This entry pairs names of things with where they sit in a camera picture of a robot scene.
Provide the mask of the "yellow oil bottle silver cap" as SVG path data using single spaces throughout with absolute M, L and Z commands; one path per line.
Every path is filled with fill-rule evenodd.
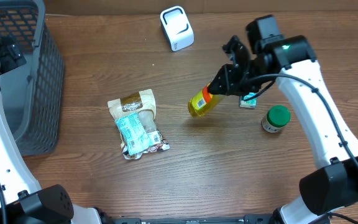
M 213 95 L 208 91 L 209 84 L 200 90 L 188 102 L 188 111 L 192 117 L 201 117 L 208 114 L 215 108 L 226 96 Z

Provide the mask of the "small Kleenex tissue pack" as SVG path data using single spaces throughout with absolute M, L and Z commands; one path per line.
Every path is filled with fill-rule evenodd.
M 257 99 L 253 98 L 256 93 L 249 93 L 248 95 L 243 95 L 239 97 L 239 107 L 254 109 L 257 106 Z

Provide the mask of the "green lid white jar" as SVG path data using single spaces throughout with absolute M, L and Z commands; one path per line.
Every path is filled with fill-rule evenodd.
M 269 133 L 277 133 L 291 120 L 291 114 L 287 107 L 275 105 L 271 107 L 261 120 L 261 126 Z

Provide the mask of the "clear brown snack bag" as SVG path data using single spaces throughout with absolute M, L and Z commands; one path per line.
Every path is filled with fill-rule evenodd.
M 151 89 L 138 91 L 131 95 L 111 100 L 108 102 L 108 108 L 114 122 L 121 117 L 137 113 L 147 134 L 158 130 L 155 124 L 156 102 Z M 122 134 L 121 139 L 123 143 L 122 148 L 124 148 L 127 143 Z

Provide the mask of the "white red snack packet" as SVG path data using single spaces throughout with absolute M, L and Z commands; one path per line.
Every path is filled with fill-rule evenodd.
M 148 136 L 153 140 L 153 145 L 147 148 L 146 150 L 142 152 L 138 152 L 134 155 L 130 155 L 127 146 L 124 146 L 122 149 L 122 154 L 125 159 L 131 160 L 131 159 L 140 159 L 143 154 L 150 154 L 154 152 L 162 152 L 167 151 L 170 149 L 170 145 L 167 142 L 167 140 L 162 136 L 159 130 L 156 130 L 152 133 L 148 133 Z

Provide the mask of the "teal large tissue pack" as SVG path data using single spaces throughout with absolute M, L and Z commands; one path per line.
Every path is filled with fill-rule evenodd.
M 116 119 L 115 124 L 127 143 L 128 155 L 133 156 L 143 152 L 152 145 L 152 140 L 146 133 L 137 113 Z

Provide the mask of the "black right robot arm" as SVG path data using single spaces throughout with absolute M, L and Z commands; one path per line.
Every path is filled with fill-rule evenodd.
M 274 83 L 288 98 L 309 140 L 316 170 L 299 183 L 300 196 L 264 215 L 265 223 L 328 223 L 358 202 L 358 139 L 343 120 L 307 38 L 286 38 L 272 15 L 246 26 L 249 44 L 236 36 L 223 45 L 230 62 L 208 87 L 213 95 L 263 93 Z

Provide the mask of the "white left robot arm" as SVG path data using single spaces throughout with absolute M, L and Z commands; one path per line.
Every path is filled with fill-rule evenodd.
M 41 188 L 9 129 L 0 91 L 0 223 L 101 222 L 97 209 L 75 205 L 61 185 Z

